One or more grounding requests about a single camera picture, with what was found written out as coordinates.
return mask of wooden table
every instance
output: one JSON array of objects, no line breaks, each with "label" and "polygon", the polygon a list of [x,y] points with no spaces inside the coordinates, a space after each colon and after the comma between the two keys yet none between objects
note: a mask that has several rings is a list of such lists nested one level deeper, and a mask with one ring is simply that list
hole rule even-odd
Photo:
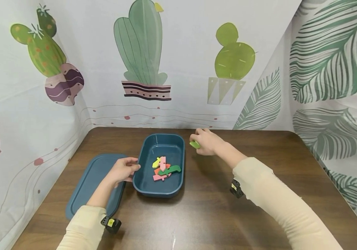
[{"label": "wooden table", "polygon": [[[138,156],[146,136],[193,130],[104,128],[89,132],[13,249],[50,250],[62,240],[65,207],[87,163],[100,153]],[[274,173],[309,204],[344,249],[357,249],[357,217],[301,139],[284,131],[216,131]],[[115,236],[105,233],[99,250],[291,249],[286,235],[262,209],[229,192],[231,169],[215,156],[199,156],[187,144],[184,184],[171,199],[149,198],[127,184],[115,218]]]}]

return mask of fabric backdrop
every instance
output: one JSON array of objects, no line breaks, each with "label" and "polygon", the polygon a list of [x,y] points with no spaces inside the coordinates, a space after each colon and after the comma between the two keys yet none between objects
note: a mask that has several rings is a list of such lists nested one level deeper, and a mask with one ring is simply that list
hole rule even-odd
[{"label": "fabric backdrop", "polygon": [[293,131],[357,214],[357,0],[0,0],[0,249],[98,126]]}]

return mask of blue plastic container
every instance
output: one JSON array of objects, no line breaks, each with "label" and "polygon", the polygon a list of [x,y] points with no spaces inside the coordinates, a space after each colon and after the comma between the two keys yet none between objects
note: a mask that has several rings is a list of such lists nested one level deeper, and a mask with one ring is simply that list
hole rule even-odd
[{"label": "blue plastic container", "polygon": [[[99,183],[108,174],[110,169],[120,158],[126,158],[125,155],[115,153],[104,153],[102,155],[95,156],[90,163],[88,163],[84,174],[81,176],[76,189],[66,206],[65,214],[67,219],[72,219],[77,210],[86,205],[90,199],[92,193],[97,189]],[[110,194],[106,211],[108,216],[113,215],[119,207],[120,200],[123,194],[124,185],[126,182],[120,182],[118,187],[113,189]]]},{"label": "blue plastic container", "polygon": [[[179,193],[184,181],[183,137],[177,134],[152,134],[144,140],[138,163],[141,168],[133,176],[134,188],[148,197],[170,198]],[[164,181],[154,181],[152,163],[157,157],[166,156],[166,163],[179,165],[181,172],[172,173]]]}]

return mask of palm leaf print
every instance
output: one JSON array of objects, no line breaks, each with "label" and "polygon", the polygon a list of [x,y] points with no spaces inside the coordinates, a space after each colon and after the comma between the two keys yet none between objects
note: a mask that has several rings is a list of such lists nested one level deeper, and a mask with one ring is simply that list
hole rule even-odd
[{"label": "palm leaf print", "polygon": [[295,13],[295,16],[307,15],[310,11],[318,8],[322,3],[326,1],[327,0],[302,0],[297,12]]},{"label": "palm leaf print", "polygon": [[235,130],[262,130],[271,124],[280,112],[280,69],[262,78],[256,84],[244,106]]},{"label": "palm leaf print", "polygon": [[331,181],[334,182],[334,185],[350,207],[355,210],[357,208],[357,178],[336,173],[328,169],[324,169],[324,171],[326,171]]},{"label": "palm leaf print", "polygon": [[297,110],[294,131],[316,159],[342,159],[357,153],[357,124],[348,109]]},{"label": "palm leaf print", "polygon": [[291,91],[300,103],[357,93],[357,0],[336,0],[307,21],[292,43]]}]

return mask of yellow label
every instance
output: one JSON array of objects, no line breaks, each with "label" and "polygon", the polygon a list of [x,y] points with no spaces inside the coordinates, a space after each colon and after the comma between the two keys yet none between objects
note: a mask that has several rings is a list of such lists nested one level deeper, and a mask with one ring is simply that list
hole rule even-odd
[{"label": "yellow label", "polygon": [[114,222],[115,222],[114,219],[109,219],[108,226],[112,227]]},{"label": "yellow label", "polygon": [[155,9],[157,12],[163,12],[163,8],[162,8],[162,6],[160,6],[159,3],[155,3]]},{"label": "yellow label", "polygon": [[159,162],[160,162],[160,158],[157,157],[156,159],[157,159],[157,160],[154,161],[154,163],[152,163],[152,168],[157,168],[157,167],[158,167],[158,164],[159,164]]}]

